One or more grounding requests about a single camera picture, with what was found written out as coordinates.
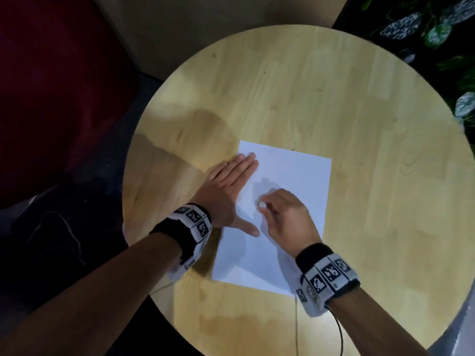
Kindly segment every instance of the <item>wristband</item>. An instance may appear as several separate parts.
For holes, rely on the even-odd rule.
[[[181,261],[169,270],[169,277],[177,281],[201,256],[211,230],[209,212],[195,203],[187,203],[173,211],[150,233],[165,233],[181,248]]]
[[[322,314],[331,299],[360,285],[357,273],[324,244],[307,247],[300,252],[295,262],[303,273],[300,288],[296,292],[309,316]]]

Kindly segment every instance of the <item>round wooden table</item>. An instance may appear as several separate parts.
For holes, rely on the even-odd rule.
[[[382,48],[315,26],[216,42],[181,65],[142,115],[125,167],[128,242],[186,203],[239,140],[332,159],[325,242],[430,346],[475,273],[475,162],[429,84]],[[194,347],[206,356],[339,354],[328,313],[309,318],[288,296],[212,281],[218,239],[216,230],[193,269],[152,295]],[[345,354],[357,355],[344,337]]]

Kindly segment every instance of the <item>black cable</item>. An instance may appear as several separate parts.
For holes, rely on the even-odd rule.
[[[332,314],[332,316],[335,318],[336,324],[338,325],[338,330],[340,331],[340,340],[341,340],[340,356],[343,356],[343,333],[341,331],[340,323],[338,322],[338,319],[336,318],[336,316],[333,314],[332,310],[330,310],[328,306],[325,306],[325,308]]]

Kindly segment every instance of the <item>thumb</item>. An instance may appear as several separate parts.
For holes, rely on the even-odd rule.
[[[239,216],[236,216],[230,227],[234,227],[236,229],[240,229],[241,231],[244,231],[248,235],[251,235],[253,237],[259,237],[259,230],[257,227],[255,227],[252,223],[243,220]]]
[[[267,221],[267,229],[269,230],[269,233],[271,233],[276,229],[276,219],[274,218],[272,211],[267,207],[258,207],[258,211],[265,217],[265,220]]]

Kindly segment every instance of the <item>forearm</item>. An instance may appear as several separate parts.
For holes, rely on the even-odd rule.
[[[329,301],[361,356],[428,356],[427,351],[363,289]]]
[[[149,235],[27,317],[0,354],[104,355],[180,256],[175,240]]]

